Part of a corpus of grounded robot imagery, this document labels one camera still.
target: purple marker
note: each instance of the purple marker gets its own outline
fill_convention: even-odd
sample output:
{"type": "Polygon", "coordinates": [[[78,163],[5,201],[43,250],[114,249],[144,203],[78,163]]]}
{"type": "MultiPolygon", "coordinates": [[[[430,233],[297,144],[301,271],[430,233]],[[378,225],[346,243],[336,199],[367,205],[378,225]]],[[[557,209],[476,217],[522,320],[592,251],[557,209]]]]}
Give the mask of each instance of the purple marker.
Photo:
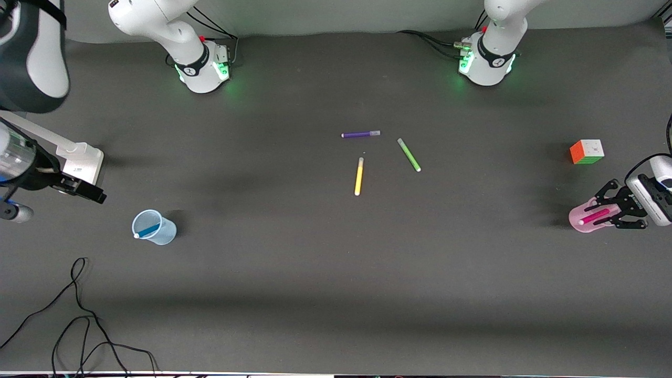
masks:
{"type": "Polygon", "coordinates": [[[375,137],[376,135],[380,135],[380,130],[363,131],[361,133],[343,133],[341,134],[341,138],[375,137]]]}

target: pink marker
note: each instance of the pink marker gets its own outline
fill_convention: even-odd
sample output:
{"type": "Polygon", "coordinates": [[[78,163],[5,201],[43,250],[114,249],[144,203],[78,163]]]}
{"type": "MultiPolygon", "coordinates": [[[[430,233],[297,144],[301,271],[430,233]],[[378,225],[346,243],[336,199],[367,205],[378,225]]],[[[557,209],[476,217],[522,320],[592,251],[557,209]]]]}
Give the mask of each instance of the pink marker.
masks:
{"type": "Polygon", "coordinates": [[[583,225],[586,224],[586,223],[590,223],[590,222],[592,222],[592,221],[594,221],[594,220],[597,220],[597,219],[602,218],[603,216],[609,214],[610,212],[611,212],[611,210],[609,210],[609,209],[602,209],[602,210],[600,210],[600,211],[598,211],[598,212],[596,212],[596,213],[590,214],[589,216],[587,216],[587,217],[585,217],[585,218],[581,218],[581,219],[579,219],[579,221],[578,221],[577,223],[578,223],[580,226],[583,226],[583,225]]]}

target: black cable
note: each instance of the black cable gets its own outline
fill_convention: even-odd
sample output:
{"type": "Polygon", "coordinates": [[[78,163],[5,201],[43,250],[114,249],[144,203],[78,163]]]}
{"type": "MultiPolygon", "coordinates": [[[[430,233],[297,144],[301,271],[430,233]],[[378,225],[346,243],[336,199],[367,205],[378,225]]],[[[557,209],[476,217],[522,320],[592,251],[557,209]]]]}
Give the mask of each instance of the black cable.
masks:
{"type": "Polygon", "coordinates": [[[451,59],[455,59],[455,60],[457,60],[457,61],[459,61],[459,60],[462,58],[462,57],[459,56],[459,55],[448,54],[447,52],[441,50],[441,49],[440,49],[438,46],[436,46],[434,43],[439,44],[439,45],[441,45],[441,46],[446,46],[446,47],[447,47],[447,46],[451,46],[451,47],[452,47],[453,44],[449,44],[449,43],[447,43],[447,42],[443,42],[443,41],[441,41],[441,40],[438,40],[438,39],[434,38],[433,36],[430,36],[429,34],[425,34],[425,33],[423,33],[423,32],[418,32],[418,31],[416,31],[416,30],[401,30],[400,32],[397,32],[397,33],[412,34],[412,35],[418,36],[418,37],[420,37],[420,39],[422,39],[423,41],[425,41],[425,43],[427,43],[430,47],[432,47],[432,48],[433,48],[434,50],[436,50],[439,54],[441,54],[441,55],[443,55],[443,56],[445,56],[445,57],[448,57],[448,58],[451,58],[451,59]]]}
{"type": "Polygon", "coordinates": [[[438,40],[438,39],[434,38],[433,36],[430,36],[427,33],[418,32],[417,30],[400,30],[397,33],[412,34],[412,35],[418,36],[420,38],[426,38],[426,39],[428,39],[428,40],[430,40],[430,41],[432,41],[436,44],[440,44],[441,46],[453,47],[453,44],[450,43],[450,42],[444,42],[442,40],[438,40]]]}
{"type": "Polygon", "coordinates": [[[667,157],[672,157],[672,154],[669,154],[669,153],[654,153],[653,155],[651,155],[651,156],[647,157],[646,159],[644,159],[644,160],[640,161],[639,163],[637,163],[637,165],[635,165],[634,167],[632,167],[632,169],[626,174],[626,179],[625,179],[626,185],[627,185],[628,178],[630,178],[630,175],[632,175],[632,172],[634,172],[634,171],[635,171],[637,168],[639,168],[642,164],[646,163],[647,161],[653,159],[653,158],[656,157],[656,156],[667,156],[667,157]]]}
{"type": "Polygon", "coordinates": [[[483,25],[483,23],[484,23],[485,20],[487,20],[487,19],[488,19],[488,16],[485,16],[485,18],[484,18],[483,20],[481,20],[481,21],[478,23],[478,26],[476,27],[476,29],[477,29],[477,30],[480,29],[480,26],[483,25]]]}
{"type": "Polygon", "coordinates": [[[659,11],[656,12],[656,14],[658,15],[658,17],[662,17],[663,13],[667,12],[667,10],[670,9],[670,7],[672,7],[672,3],[668,4],[664,9],[663,8],[659,9],[659,11]]]}
{"type": "Polygon", "coordinates": [[[189,17],[191,17],[194,21],[198,22],[199,24],[205,26],[206,28],[208,28],[208,29],[210,29],[210,30],[214,30],[215,32],[218,32],[218,33],[222,33],[222,34],[224,34],[224,35],[227,35],[229,38],[232,38],[232,39],[237,39],[237,38],[238,38],[238,37],[234,36],[233,34],[228,33],[226,30],[220,28],[219,26],[217,26],[217,28],[219,28],[219,29],[213,28],[212,26],[210,26],[210,25],[206,24],[205,22],[199,20],[198,18],[194,17],[194,16],[193,16],[191,13],[189,13],[189,12],[187,12],[187,15],[188,15],[189,17]]]}
{"type": "Polygon", "coordinates": [[[441,50],[436,45],[434,45],[433,43],[431,43],[430,41],[428,41],[428,40],[426,40],[422,37],[420,37],[420,39],[425,41],[430,47],[432,47],[434,50],[436,50],[439,54],[441,54],[441,55],[443,55],[447,58],[455,59],[456,61],[459,61],[460,59],[462,59],[462,57],[460,57],[459,55],[448,54],[447,52],[441,50]]]}
{"type": "Polygon", "coordinates": [[[80,316],[72,319],[70,321],[70,323],[68,323],[68,325],[65,327],[65,329],[61,332],[60,336],[58,337],[58,340],[56,341],[56,344],[54,345],[54,348],[52,349],[52,361],[51,362],[52,362],[52,370],[53,370],[54,376],[56,375],[56,363],[55,363],[54,359],[55,359],[56,353],[58,351],[58,346],[60,345],[60,341],[63,339],[63,337],[67,333],[68,329],[80,319],[86,319],[87,327],[86,327],[86,330],[84,332],[84,341],[82,343],[82,351],[81,351],[81,354],[80,354],[80,357],[79,357],[80,364],[79,364],[79,368],[77,369],[77,373],[79,373],[79,371],[82,371],[82,375],[84,375],[84,364],[86,363],[86,361],[88,361],[89,357],[91,356],[91,354],[93,353],[93,351],[95,349],[97,349],[101,345],[109,345],[110,349],[112,349],[112,353],[114,354],[114,358],[115,358],[117,364],[124,370],[125,373],[128,374],[129,370],[124,366],[124,363],[122,363],[121,359],[119,358],[116,347],[125,348],[125,349],[129,349],[129,350],[133,350],[135,352],[141,352],[141,353],[147,354],[150,357],[150,362],[152,364],[152,371],[156,375],[156,370],[158,369],[159,364],[156,363],[156,358],[154,357],[154,355],[151,352],[149,352],[148,350],[144,350],[144,349],[140,349],[140,348],[134,348],[132,346],[123,345],[123,344],[116,344],[116,343],[112,342],[110,340],[110,337],[108,336],[108,333],[106,332],[105,328],[100,323],[100,317],[98,317],[98,314],[96,314],[96,312],[84,307],[84,305],[82,304],[82,302],[81,302],[81,292],[79,290],[79,286],[77,284],[77,281],[78,281],[79,277],[81,276],[82,272],[84,271],[85,266],[86,266],[86,258],[76,259],[75,262],[73,263],[72,267],[70,268],[70,278],[71,278],[70,283],[68,285],[66,285],[63,289],[61,289],[61,291],[58,293],[58,295],[47,306],[45,306],[44,308],[42,308],[39,311],[31,313],[29,316],[27,316],[23,320],[23,322],[19,325],[19,327],[16,329],[16,331],[14,331],[14,333],[4,343],[2,343],[2,345],[0,345],[0,349],[4,348],[7,344],[9,344],[10,341],[12,341],[12,339],[14,339],[14,337],[19,333],[19,331],[21,331],[21,329],[23,329],[24,325],[26,324],[26,322],[31,317],[33,317],[33,316],[49,309],[50,307],[52,307],[60,299],[60,297],[63,295],[63,293],[65,293],[66,290],[68,290],[70,287],[74,286],[75,287],[75,300],[77,301],[77,306],[80,309],[82,309],[83,311],[86,311],[87,313],[89,313],[89,315],[80,315],[80,316]],[[81,263],[81,266],[79,268],[79,271],[77,271],[77,273],[75,273],[75,269],[76,269],[76,267],[79,263],[81,263]],[[98,327],[100,332],[103,334],[106,341],[104,341],[104,342],[98,344],[96,347],[94,347],[94,349],[89,353],[89,355],[86,358],[84,358],[84,353],[85,353],[85,348],[86,348],[86,339],[89,335],[89,328],[91,326],[91,319],[94,320],[96,326],[98,327]]]}
{"type": "Polygon", "coordinates": [[[170,58],[170,59],[173,61],[173,59],[171,58],[170,54],[166,54],[166,57],[165,57],[165,59],[163,60],[163,62],[164,62],[168,67],[173,67],[173,65],[175,64],[175,61],[173,61],[173,64],[171,64],[170,62],[168,62],[168,58],[170,58]]]}
{"type": "Polygon", "coordinates": [[[230,34],[230,33],[227,32],[226,30],[224,30],[224,28],[222,28],[221,26],[219,26],[216,22],[212,21],[212,20],[210,19],[210,17],[208,17],[205,13],[201,12],[200,9],[198,9],[197,7],[194,7],[194,9],[195,9],[198,13],[201,13],[201,15],[202,15],[203,17],[206,18],[206,20],[212,22],[212,25],[215,25],[215,26],[216,26],[222,33],[226,34],[227,36],[230,36],[231,38],[233,38],[233,39],[235,39],[235,40],[238,39],[238,37],[234,36],[233,34],[230,34]]]}
{"type": "MultiPolygon", "coordinates": [[[[132,346],[128,346],[128,345],[116,344],[116,343],[113,343],[113,344],[114,344],[114,346],[116,346],[118,348],[125,348],[125,349],[128,349],[128,350],[133,350],[135,352],[141,352],[141,353],[147,354],[147,356],[149,356],[149,362],[150,362],[150,364],[152,364],[152,372],[154,372],[154,375],[156,377],[156,371],[159,368],[159,364],[157,363],[157,359],[156,359],[156,357],[154,357],[152,352],[149,352],[148,350],[144,350],[144,349],[133,348],[132,346]]],[[[98,349],[100,346],[103,346],[103,345],[110,345],[110,343],[107,342],[107,341],[103,341],[103,342],[100,342],[98,345],[94,346],[93,349],[91,349],[91,352],[89,352],[89,354],[86,356],[86,358],[84,358],[84,361],[83,361],[84,364],[89,360],[89,358],[91,358],[91,355],[93,355],[93,353],[96,351],[96,349],[98,349]]]]}
{"type": "Polygon", "coordinates": [[[7,189],[7,192],[5,193],[5,196],[3,197],[2,201],[0,201],[0,202],[9,203],[9,200],[11,199],[11,197],[16,193],[17,190],[19,190],[19,185],[20,184],[22,184],[22,183],[16,182],[16,183],[12,184],[12,186],[9,189],[7,189]]]}
{"type": "Polygon", "coordinates": [[[66,287],[64,287],[63,289],[61,289],[61,291],[58,293],[58,295],[57,295],[57,296],[56,296],[56,297],[55,297],[55,298],[54,298],[48,305],[44,306],[43,309],[41,309],[40,311],[35,311],[35,312],[33,312],[32,314],[26,316],[26,318],[23,320],[23,322],[19,325],[19,328],[17,328],[16,331],[14,331],[14,333],[13,333],[8,339],[6,339],[5,342],[2,343],[2,345],[0,345],[0,350],[1,350],[2,348],[5,348],[5,346],[7,346],[7,344],[9,344],[9,342],[11,341],[11,339],[13,339],[13,338],[16,336],[16,334],[19,333],[19,331],[24,327],[24,325],[26,324],[26,322],[27,322],[31,317],[33,317],[33,316],[35,316],[35,315],[37,315],[37,314],[43,312],[44,310],[46,310],[46,309],[52,307],[52,306],[54,305],[54,303],[56,303],[56,301],[58,301],[58,299],[60,298],[60,296],[63,295],[63,293],[65,293],[65,291],[66,291],[67,289],[69,289],[71,286],[73,286],[73,285],[75,284],[75,280],[79,278],[79,275],[80,275],[80,274],[81,274],[81,271],[78,273],[78,275],[77,275],[77,276],[76,276],[76,277],[75,277],[75,278],[74,278],[74,279],[73,279],[73,280],[72,280],[66,287]]]}
{"type": "Polygon", "coordinates": [[[476,23],[474,24],[474,29],[477,30],[477,29],[478,29],[478,26],[481,25],[481,24],[483,23],[483,21],[481,21],[480,18],[483,17],[484,14],[485,14],[485,9],[480,13],[480,16],[479,16],[478,19],[476,20],[476,23]]]}
{"type": "Polygon", "coordinates": [[[670,141],[670,128],[672,128],[672,115],[670,115],[670,119],[668,119],[667,121],[667,127],[665,128],[665,141],[667,141],[667,149],[672,155],[672,141],[670,141]]]}

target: marker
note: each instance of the marker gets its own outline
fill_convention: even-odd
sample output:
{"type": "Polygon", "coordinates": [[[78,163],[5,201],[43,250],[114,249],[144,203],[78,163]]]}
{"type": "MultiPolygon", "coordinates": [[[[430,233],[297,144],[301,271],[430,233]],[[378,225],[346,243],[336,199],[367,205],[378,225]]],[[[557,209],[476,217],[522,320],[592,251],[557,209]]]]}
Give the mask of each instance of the marker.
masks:
{"type": "Polygon", "coordinates": [[[380,135],[380,130],[362,131],[360,133],[343,133],[341,134],[341,138],[375,137],[376,135],[380,135]]]}
{"type": "Polygon", "coordinates": [[[158,225],[153,225],[152,227],[148,227],[148,228],[146,228],[146,229],[144,229],[144,230],[142,230],[142,231],[140,231],[140,232],[134,234],[133,236],[134,236],[136,239],[140,239],[141,237],[145,237],[145,236],[149,235],[150,233],[152,233],[152,232],[158,230],[158,229],[159,229],[159,226],[161,226],[160,223],[159,223],[158,225]]]}
{"type": "Polygon", "coordinates": [[[592,222],[592,221],[594,221],[598,218],[602,218],[604,215],[607,215],[610,212],[611,212],[611,210],[609,210],[609,209],[602,209],[602,210],[600,210],[596,213],[590,214],[589,216],[587,216],[585,218],[579,219],[579,221],[577,223],[579,224],[579,226],[583,226],[586,223],[592,222]]]}
{"type": "Polygon", "coordinates": [[[406,157],[408,157],[411,164],[413,164],[415,171],[420,172],[421,170],[420,165],[418,164],[417,161],[415,161],[415,158],[413,157],[413,154],[409,151],[409,148],[406,147],[406,143],[404,143],[404,141],[401,138],[397,139],[396,142],[399,143],[401,149],[404,150],[406,157]]]}
{"type": "Polygon", "coordinates": [[[359,196],[362,191],[362,175],[364,174],[364,158],[360,158],[357,164],[357,180],[355,180],[355,195],[359,196]]]}

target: transparent cup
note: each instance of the transparent cup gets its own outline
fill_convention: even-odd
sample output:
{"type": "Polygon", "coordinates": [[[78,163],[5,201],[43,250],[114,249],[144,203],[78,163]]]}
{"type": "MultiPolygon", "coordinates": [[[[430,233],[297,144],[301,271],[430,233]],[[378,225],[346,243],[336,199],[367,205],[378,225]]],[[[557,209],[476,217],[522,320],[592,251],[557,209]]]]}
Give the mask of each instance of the transparent cup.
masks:
{"type": "Polygon", "coordinates": [[[161,216],[161,213],[156,210],[145,210],[135,216],[131,230],[133,231],[133,235],[139,235],[138,239],[149,240],[157,245],[170,243],[175,239],[175,234],[177,234],[175,223],[161,216]],[[156,229],[143,235],[143,231],[150,227],[156,229]]]}

